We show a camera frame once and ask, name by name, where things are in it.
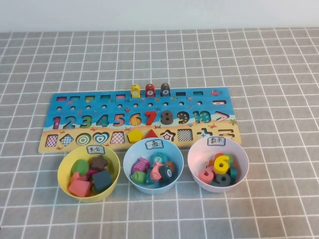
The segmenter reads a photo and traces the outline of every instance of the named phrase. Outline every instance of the number 7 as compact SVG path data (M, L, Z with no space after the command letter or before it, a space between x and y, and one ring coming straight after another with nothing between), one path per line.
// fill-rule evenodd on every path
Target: number 7
M156 111L146 111L145 116L149 117L146 125L151 125L156 118Z

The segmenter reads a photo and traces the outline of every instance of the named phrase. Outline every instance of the blue bowl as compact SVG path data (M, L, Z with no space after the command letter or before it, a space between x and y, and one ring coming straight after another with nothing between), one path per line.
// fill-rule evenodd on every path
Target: blue bowl
M151 161L151 158L156 153L164 153L169 160L175 163L175 171L172 182L167 184L156 182L151 185L136 184L131 180L132 167L137 162L139 157L146 158ZM147 194L160 194L169 190L180 177L184 168L184 159L181 151L173 143L161 138L146 138L133 144L126 152L123 161L123 169L126 177L130 182L141 192Z

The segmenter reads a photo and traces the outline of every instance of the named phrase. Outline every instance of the white wall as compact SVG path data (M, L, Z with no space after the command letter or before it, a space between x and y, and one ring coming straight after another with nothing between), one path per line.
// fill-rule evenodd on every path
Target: white wall
M1 0L0 32L319 26L318 0Z

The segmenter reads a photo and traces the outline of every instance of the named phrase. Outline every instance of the shape puzzle board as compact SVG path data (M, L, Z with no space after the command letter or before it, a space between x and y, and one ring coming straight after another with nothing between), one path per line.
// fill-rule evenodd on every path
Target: shape puzzle board
M133 129L144 136L152 129L178 147L212 135L241 143L226 87L171 89L170 97L160 97L156 89L152 98L141 90L141 95L132 98L129 90L54 94L39 152L71 151L89 143L125 150L132 145L127 134Z

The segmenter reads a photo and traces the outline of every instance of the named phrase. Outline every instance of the handwritten label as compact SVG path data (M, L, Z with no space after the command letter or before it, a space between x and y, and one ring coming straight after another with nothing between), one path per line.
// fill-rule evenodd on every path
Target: handwritten label
M164 148L163 141L160 139L147 141L145 145L147 149Z
M224 137L212 136L207 139L208 146L225 146L225 143L226 139Z
M101 145L89 145L89 146L86 146L86 149L88 150L89 154L95 154L95 153L105 154L104 147Z

